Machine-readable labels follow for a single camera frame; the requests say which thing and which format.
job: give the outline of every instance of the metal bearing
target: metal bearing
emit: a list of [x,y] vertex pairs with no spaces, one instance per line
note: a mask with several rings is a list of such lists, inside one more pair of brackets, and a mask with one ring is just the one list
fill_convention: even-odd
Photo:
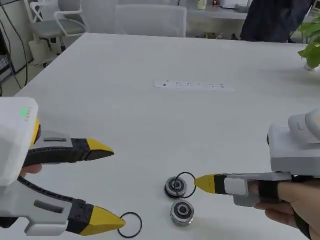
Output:
[[189,226],[194,218],[194,214],[194,207],[186,200],[177,200],[171,206],[171,219],[179,227]]
[[187,183],[182,178],[175,176],[170,177],[164,186],[165,194],[172,199],[178,199],[183,196],[187,191]]

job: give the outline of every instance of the white table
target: white table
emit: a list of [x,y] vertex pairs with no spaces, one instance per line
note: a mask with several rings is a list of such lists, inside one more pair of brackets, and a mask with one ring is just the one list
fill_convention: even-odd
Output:
[[[85,34],[18,96],[36,99],[43,129],[93,137],[113,147],[115,156],[44,166],[29,179],[118,215],[139,213],[137,240],[303,240],[298,230],[263,212],[235,206],[231,196],[200,189],[188,199],[194,222],[175,227],[173,201],[163,189],[182,171],[199,177],[270,170],[269,125],[319,107],[320,77],[303,69],[297,54],[303,47]],[[158,80],[231,84],[235,91],[159,89],[153,86]],[[1,230],[0,239],[21,239],[26,222]],[[64,233],[28,239],[82,238]],[[122,238],[113,231],[86,239]]]

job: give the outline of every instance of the black rubber o-ring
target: black rubber o-ring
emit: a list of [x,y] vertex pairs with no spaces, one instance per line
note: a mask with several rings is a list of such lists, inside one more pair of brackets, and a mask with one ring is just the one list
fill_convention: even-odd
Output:
[[[182,174],[189,174],[191,177],[193,177],[194,180],[196,180],[196,177],[195,177],[191,172],[183,171],[183,172],[179,173],[178,176],[175,177],[174,183],[173,183],[174,186],[176,186],[175,183],[176,183],[176,181],[178,180],[178,178],[179,178]],[[195,193],[196,188],[197,188],[197,186],[194,185],[193,191],[192,191],[188,196],[179,195],[178,190],[177,190],[176,188],[174,188],[174,191],[175,191],[176,195],[177,195],[179,198],[187,199],[187,198],[190,198],[190,197]]]
[[141,229],[142,229],[142,219],[141,219],[141,217],[138,215],[138,213],[135,213],[135,212],[133,212],[133,211],[128,211],[128,212],[122,214],[122,216],[121,216],[120,218],[122,219],[122,218],[123,218],[124,216],[126,216],[126,215],[134,215],[134,216],[136,216],[136,217],[140,220],[140,229],[139,229],[139,231],[138,231],[136,234],[132,235],[132,236],[123,235],[123,234],[120,232],[119,228],[117,229],[117,231],[118,231],[118,233],[120,234],[121,237],[123,237],[123,238],[125,238],[125,239],[133,239],[134,237],[136,237],[136,236],[141,232]]

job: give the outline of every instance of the person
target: person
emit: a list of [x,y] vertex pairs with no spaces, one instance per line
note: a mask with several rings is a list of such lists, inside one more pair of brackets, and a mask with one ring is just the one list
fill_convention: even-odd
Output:
[[[252,191],[258,193],[258,186],[253,188]],[[280,182],[278,196],[287,203],[258,203],[255,208],[264,210],[265,215],[273,221],[297,228],[295,211],[309,224],[311,239],[320,240],[320,179],[304,183]]]
[[40,164],[24,167],[20,172],[20,176],[25,177],[27,174],[37,174],[41,171],[41,169],[42,166]]

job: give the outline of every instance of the electrical outlet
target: electrical outlet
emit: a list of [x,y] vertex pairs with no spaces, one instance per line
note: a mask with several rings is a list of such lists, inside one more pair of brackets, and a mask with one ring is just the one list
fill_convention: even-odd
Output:
[[208,91],[234,91],[231,86],[225,84],[213,84],[213,83],[192,83],[191,81],[180,82],[180,81],[155,81],[154,86],[156,88],[164,89],[194,89],[194,90],[208,90]]

